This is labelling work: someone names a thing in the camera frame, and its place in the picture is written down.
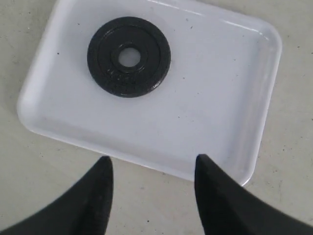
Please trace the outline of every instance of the concrete floor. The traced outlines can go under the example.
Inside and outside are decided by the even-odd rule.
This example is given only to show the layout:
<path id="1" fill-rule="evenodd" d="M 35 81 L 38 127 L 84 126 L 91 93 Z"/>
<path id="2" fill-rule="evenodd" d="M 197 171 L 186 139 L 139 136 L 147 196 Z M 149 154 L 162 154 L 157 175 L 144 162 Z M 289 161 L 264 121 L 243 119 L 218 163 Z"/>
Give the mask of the concrete floor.
<path id="1" fill-rule="evenodd" d="M 32 134 L 17 118 L 17 97 L 54 2 L 0 1 L 0 230 L 60 196 L 99 157 Z M 246 188 L 313 225 L 313 1 L 207 2 L 262 18 L 282 37 L 262 147 Z M 115 195 L 107 234 L 203 234 L 191 182 L 113 163 Z"/>

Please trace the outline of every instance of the plastic tray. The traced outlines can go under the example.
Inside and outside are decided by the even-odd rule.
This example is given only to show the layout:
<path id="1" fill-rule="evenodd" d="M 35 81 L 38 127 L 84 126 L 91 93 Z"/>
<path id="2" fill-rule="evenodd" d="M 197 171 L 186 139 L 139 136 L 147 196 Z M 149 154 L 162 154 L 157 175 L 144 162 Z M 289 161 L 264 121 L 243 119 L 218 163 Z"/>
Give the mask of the plastic tray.
<path id="1" fill-rule="evenodd" d="M 153 92 L 120 98 L 87 67 L 106 22 L 144 18 L 166 36 L 170 71 Z M 238 183 L 253 174 L 282 43 L 268 23 L 190 0 L 59 0 L 18 103 L 29 130 L 192 180 L 208 154 Z"/>

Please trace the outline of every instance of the white tray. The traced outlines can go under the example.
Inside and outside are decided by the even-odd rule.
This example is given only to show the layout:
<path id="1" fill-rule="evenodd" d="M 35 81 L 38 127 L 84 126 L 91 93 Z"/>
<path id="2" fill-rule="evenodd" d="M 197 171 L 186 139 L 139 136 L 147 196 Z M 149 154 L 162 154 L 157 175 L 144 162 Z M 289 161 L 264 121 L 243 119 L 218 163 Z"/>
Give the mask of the white tray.
<path id="1" fill-rule="evenodd" d="M 120 98 L 87 66 L 106 22 L 149 20 L 166 36 L 170 71 L 153 92 Z M 282 43 L 268 23 L 190 0 L 59 0 L 21 91 L 29 130 L 193 180 L 208 154 L 238 183 L 253 174 Z"/>

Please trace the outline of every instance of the black weight plate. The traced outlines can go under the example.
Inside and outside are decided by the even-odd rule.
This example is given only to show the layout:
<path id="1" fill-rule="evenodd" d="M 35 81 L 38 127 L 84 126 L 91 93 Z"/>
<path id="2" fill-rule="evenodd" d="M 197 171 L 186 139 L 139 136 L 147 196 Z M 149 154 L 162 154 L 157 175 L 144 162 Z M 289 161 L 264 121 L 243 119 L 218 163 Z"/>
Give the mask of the black weight plate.
<path id="1" fill-rule="evenodd" d="M 140 53 L 133 67 L 119 63 L 126 48 Z M 96 83 L 121 97 L 138 97 L 153 91 L 164 80 L 171 64 L 171 50 L 163 33 L 152 23 L 122 17 L 103 25 L 88 48 L 88 67 Z"/>

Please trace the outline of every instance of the gray floor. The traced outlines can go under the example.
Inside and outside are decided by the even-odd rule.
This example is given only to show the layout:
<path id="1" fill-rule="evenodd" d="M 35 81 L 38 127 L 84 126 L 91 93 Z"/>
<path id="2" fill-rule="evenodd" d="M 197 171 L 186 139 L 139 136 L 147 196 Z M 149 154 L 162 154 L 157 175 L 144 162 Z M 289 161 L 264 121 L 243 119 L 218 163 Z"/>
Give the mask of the gray floor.
<path id="1" fill-rule="evenodd" d="M 98 158 L 30 133 L 16 115 L 20 88 L 54 2 L 0 1 L 0 230 L 53 201 Z M 283 39 L 262 147 L 246 188 L 313 225 L 313 1 L 207 2 L 262 18 Z M 191 182 L 119 160 L 114 169 L 108 234 L 203 234 Z"/>

